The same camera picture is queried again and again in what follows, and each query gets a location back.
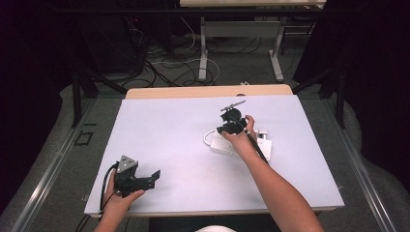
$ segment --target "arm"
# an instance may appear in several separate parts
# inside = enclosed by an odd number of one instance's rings
[[[255,138],[254,120],[248,115],[246,118],[249,120],[247,129]],[[304,197],[256,154],[244,132],[234,135],[224,131],[222,135],[244,160],[281,231],[323,231]]]
[[[105,206],[103,208],[102,220],[94,231],[115,231],[126,215],[127,210],[134,200],[144,194],[144,190],[133,192],[123,198],[114,193],[114,177],[116,170],[113,170],[109,177],[108,186],[104,195]]]

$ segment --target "table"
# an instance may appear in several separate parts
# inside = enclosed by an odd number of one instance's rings
[[[312,209],[344,206],[298,97],[287,85],[239,85],[129,90],[84,213],[98,215],[103,176],[122,155],[138,160],[137,177],[161,170],[156,187],[132,204],[129,217],[267,213],[245,164],[211,152],[202,141],[221,126],[220,109],[242,100],[237,108],[274,141],[270,165]]]
[[[212,8],[212,7],[289,7],[324,5],[326,0],[181,0],[182,7]],[[278,61],[278,52],[283,37],[286,17],[279,21],[206,21],[201,17],[201,61],[198,80],[206,79],[208,50],[206,37],[275,37],[273,50],[269,50],[275,79],[283,82],[283,74]]]

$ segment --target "hand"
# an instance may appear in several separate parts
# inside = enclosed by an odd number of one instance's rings
[[[108,186],[103,197],[105,206],[103,208],[102,221],[100,221],[95,231],[115,231],[132,202],[145,193],[144,190],[138,190],[124,198],[121,195],[117,195],[114,190],[115,173],[117,171],[114,169],[109,177]]]
[[[250,131],[250,134],[256,141],[256,133],[253,130],[254,120],[252,116],[246,115],[246,119],[248,119],[247,129]],[[232,143],[233,148],[235,151],[243,158],[244,155],[248,154],[256,154],[256,150],[254,149],[253,145],[249,141],[248,136],[245,134],[244,131],[238,134],[230,134],[226,131],[222,132],[222,136]]]

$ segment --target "white tabletop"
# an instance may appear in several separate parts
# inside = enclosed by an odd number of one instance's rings
[[[297,96],[123,100],[99,174],[85,208],[99,210],[103,176],[123,155],[139,161],[137,177],[161,170],[154,189],[136,200],[135,217],[250,214],[267,212],[245,164],[215,154],[203,135],[222,125],[220,110],[237,108],[269,130],[270,165],[316,211],[344,206],[329,167]]]
[[[274,7],[324,5],[326,0],[181,0],[182,7]]]

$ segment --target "white power strip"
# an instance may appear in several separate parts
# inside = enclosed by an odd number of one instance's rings
[[[266,160],[270,160],[272,152],[272,141],[268,139],[257,138],[257,145],[259,146]],[[214,132],[214,138],[211,142],[211,151],[222,155],[239,158],[239,155],[233,149],[232,144],[217,131]]]

